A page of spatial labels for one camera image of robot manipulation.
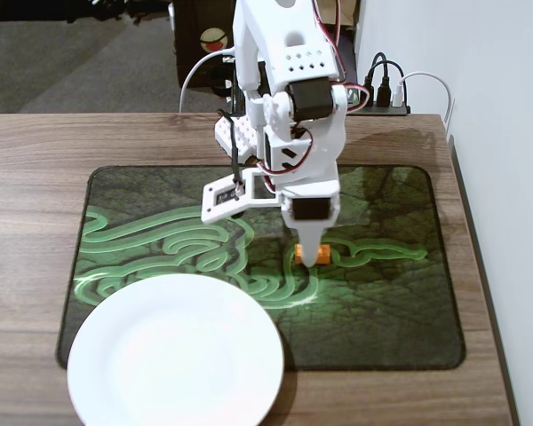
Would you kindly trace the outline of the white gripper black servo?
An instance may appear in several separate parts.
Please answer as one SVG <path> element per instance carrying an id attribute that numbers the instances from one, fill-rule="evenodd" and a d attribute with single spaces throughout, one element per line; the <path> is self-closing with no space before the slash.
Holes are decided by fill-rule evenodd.
<path id="1" fill-rule="evenodd" d="M 305 267 L 328 263 L 324 228 L 332 227 L 340 212 L 340 185 L 336 179 L 283 185 L 280 190 L 284 223 L 297 229 L 294 259 Z"/>

